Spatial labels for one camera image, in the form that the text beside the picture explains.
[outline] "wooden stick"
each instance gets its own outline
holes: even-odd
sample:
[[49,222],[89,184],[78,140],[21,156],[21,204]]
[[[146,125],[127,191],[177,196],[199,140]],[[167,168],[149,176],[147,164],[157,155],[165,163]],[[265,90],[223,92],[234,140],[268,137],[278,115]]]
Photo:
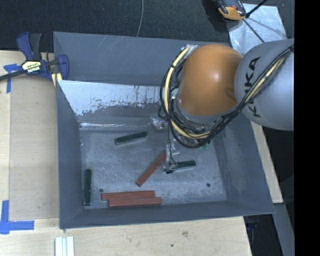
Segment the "wooden stick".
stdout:
[[136,180],[135,184],[139,187],[146,182],[146,180],[155,172],[157,167],[161,164],[161,162],[166,160],[166,151],[164,151],[156,160],[155,162]]
[[155,197],[156,193],[154,190],[145,190],[145,191],[127,191],[127,192],[110,192],[102,193],[101,200],[111,200],[111,199],[120,199],[120,198],[152,198]]
[[144,197],[144,198],[113,198],[109,199],[108,207],[145,207],[161,205],[161,197]]

